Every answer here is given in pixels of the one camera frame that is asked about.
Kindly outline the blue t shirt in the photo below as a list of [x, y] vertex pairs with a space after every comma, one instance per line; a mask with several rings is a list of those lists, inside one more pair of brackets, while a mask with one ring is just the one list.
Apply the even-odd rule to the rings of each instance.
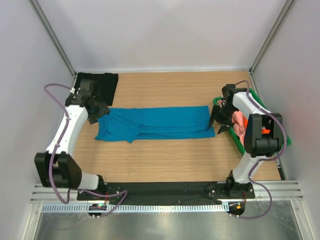
[[214, 128], [208, 128], [209, 119], [207, 106], [112, 108], [109, 114], [98, 119], [95, 139], [132, 143], [214, 138]]

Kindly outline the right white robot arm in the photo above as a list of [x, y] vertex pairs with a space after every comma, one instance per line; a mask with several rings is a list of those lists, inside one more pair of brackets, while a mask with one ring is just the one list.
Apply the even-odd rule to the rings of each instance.
[[281, 154], [287, 146], [283, 117], [272, 113], [253, 99], [248, 87], [238, 88], [236, 84], [226, 84], [222, 89], [222, 102], [212, 107], [208, 126], [220, 126], [218, 133], [230, 130], [235, 122], [234, 113], [241, 112], [247, 119], [244, 132], [243, 154], [238, 166], [229, 173], [225, 183], [212, 188], [222, 196], [243, 198], [253, 193], [252, 177], [263, 162], [273, 161], [274, 154]]

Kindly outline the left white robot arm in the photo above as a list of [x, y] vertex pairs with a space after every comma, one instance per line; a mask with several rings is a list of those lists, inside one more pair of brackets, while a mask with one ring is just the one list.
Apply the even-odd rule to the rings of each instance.
[[105, 186], [100, 184], [101, 177], [83, 172], [73, 158], [84, 123], [95, 124], [110, 113], [99, 84], [89, 79], [82, 80], [60, 107], [64, 117], [52, 142], [44, 152], [38, 152], [34, 157], [40, 182], [45, 188], [88, 190], [93, 199], [101, 200], [106, 194]]

